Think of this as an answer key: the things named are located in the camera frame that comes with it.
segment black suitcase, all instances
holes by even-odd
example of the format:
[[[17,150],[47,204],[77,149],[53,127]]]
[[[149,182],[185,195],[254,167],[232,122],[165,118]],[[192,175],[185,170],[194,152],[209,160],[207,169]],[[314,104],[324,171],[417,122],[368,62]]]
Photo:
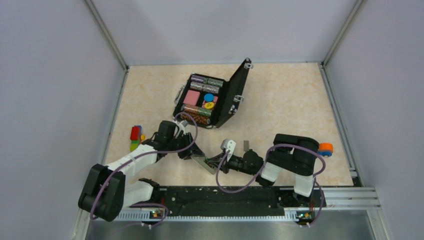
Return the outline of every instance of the black suitcase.
[[[181,87],[175,97],[176,107],[172,116],[180,112],[186,112],[196,120],[199,127],[207,129],[221,127],[237,112],[239,104],[243,102],[243,89],[245,88],[249,69],[252,68],[252,61],[246,58],[229,81],[213,76],[192,73],[186,85]],[[206,94],[212,94],[214,96],[214,100],[212,101],[214,107],[212,110],[204,106],[206,104],[204,101]],[[185,115],[178,116],[178,119],[187,120],[190,124],[193,124]]]

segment gray wall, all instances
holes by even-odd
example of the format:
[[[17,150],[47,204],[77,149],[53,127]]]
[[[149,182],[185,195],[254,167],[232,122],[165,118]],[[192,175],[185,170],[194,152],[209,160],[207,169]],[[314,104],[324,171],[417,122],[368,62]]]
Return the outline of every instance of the gray wall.
[[[328,67],[394,239],[422,239],[424,1],[368,1]]]
[[[0,239],[71,237],[122,77],[82,0],[0,1]]]
[[[129,65],[324,59],[355,0],[93,0]]]

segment tabletop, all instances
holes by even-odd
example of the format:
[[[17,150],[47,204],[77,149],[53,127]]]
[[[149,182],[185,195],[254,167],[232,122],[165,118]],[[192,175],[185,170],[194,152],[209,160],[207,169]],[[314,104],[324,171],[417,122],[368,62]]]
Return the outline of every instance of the tabletop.
[[[197,145],[207,157],[218,155],[224,139],[234,140],[236,156],[243,156],[243,142],[264,157],[276,134],[309,137],[319,143],[332,143],[334,153],[326,158],[325,171],[317,176],[323,186],[352,186],[346,155],[333,117],[332,108],[317,63],[261,63],[249,71],[244,102],[237,113],[220,128],[199,128]],[[130,152],[130,133],[141,125],[149,138],[162,120],[171,120],[178,90],[191,73],[229,80],[239,64],[146,65],[131,66],[119,104],[105,164]],[[195,134],[194,126],[187,130]],[[319,160],[315,172],[321,168]],[[194,160],[168,154],[137,175],[163,186],[216,186],[210,174]],[[220,172],[223,186],[244,186],[251,175],[230,170]],[[275,186],[292,186],[294,174],[283,170]]]

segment pink block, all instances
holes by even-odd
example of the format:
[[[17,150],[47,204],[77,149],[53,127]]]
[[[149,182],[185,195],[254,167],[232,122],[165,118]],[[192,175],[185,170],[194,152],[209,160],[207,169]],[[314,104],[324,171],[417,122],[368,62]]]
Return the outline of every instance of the pink block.
[[[199,100],[200,92],[188,90],[184,98],[184,104],[195,106]]]

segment suitcase handle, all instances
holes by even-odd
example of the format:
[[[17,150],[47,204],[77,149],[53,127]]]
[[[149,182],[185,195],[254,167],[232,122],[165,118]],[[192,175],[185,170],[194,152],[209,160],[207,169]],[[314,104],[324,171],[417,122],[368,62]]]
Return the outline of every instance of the suitcase handle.
[[[184,87],[185,87],[186,85],[183,85],[182,87],[180,87],[179,88],[179,90],[178,90],[178,93],[176,94],[176,96],[175,96],[175,99],[174,99],[174,103],[175,103],[175,105],[177,105],[178,104],[178,101],[180,100],[180,94],[181,94],[181,92],[184,90]]]

